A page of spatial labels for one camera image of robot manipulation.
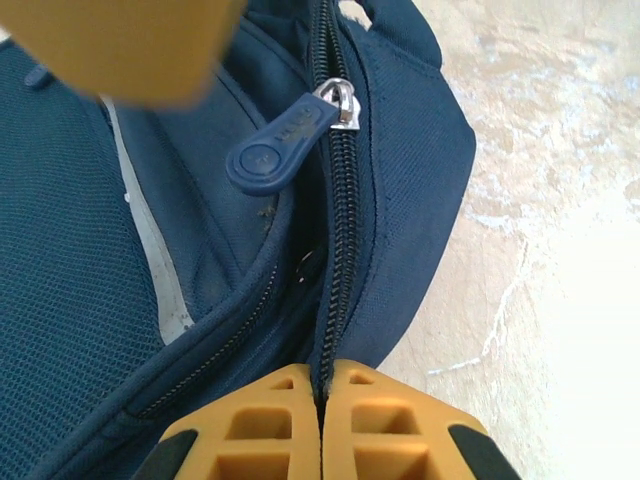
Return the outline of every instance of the blue backpack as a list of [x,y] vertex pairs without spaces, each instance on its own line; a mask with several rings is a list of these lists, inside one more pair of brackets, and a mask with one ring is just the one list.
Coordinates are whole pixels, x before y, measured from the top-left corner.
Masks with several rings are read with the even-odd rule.
[[194,409],[293,362],[321,406],[400,339],[475,139],[413,3],[360,3],[252,0],[188,111],[0,46],[0,478],[130,478]]

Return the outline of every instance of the black zipper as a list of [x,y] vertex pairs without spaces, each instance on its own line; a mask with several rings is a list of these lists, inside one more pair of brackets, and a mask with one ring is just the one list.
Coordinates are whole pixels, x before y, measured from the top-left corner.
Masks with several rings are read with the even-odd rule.
[[[310,61],[313,83],[329,78],[349,81],[338,36],[335,0],[318,0],[312,14]],[[320,368],[313,379],[316,400],[324,404],[333,375],[333,362],[346,327],[359,257],[360,185],[356,157],[356,132],[329,133],[330,175],[335,216],[335,250],[329,292],[329,309],[322,341]]]
[[162,397],[157,399],[140,414],[138,418],[147,419],[154,418],[160,412],[162,412],[168,405],[173,404],[179,397],[184,395],[188,390],[198,384],[198,380],[204,377],[213,367],[219,365],[220,362],[229,358],[238,348],[244,343],[246,338],[251,334],[259,320],[265,314],[267,307],[270,305],[273,298],[276,280],[279,277],[278,266],[276,266],[271,273],[269,283],[267,284],[258,305],[253,310],[251,315],[244,321],[238,331],[213,355],[211,355],[202,365],[191,374],[183,378],[180,383],[176,384],[171,390],[165,393]]

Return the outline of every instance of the marble floor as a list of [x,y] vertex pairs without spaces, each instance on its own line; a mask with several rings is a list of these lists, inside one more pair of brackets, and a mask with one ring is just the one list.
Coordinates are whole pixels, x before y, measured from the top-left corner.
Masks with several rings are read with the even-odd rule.
[[636,476],[640,0],[415,1],[478,156],[382,370],[477,416],[526,479]]

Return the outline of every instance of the yellow object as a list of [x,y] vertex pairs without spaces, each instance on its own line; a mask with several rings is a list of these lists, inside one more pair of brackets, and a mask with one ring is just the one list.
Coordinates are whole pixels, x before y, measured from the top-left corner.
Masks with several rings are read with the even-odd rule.
[[0,25],[61,80],[146,105],[195,100],[247,0],[0,0]]
[[518,478],[475,418],[364,365],[336,362],[322,441],[312,395],[278,370],[173,424],[134,480]]

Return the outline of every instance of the zipper pull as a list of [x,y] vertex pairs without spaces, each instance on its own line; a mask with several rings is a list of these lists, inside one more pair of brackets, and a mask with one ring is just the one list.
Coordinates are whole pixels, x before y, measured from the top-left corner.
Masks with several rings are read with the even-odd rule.
[[329,129],[360,130],[360,110],[350,82],[327,80],[229,153],[229,180],[256,197],[281,191]]

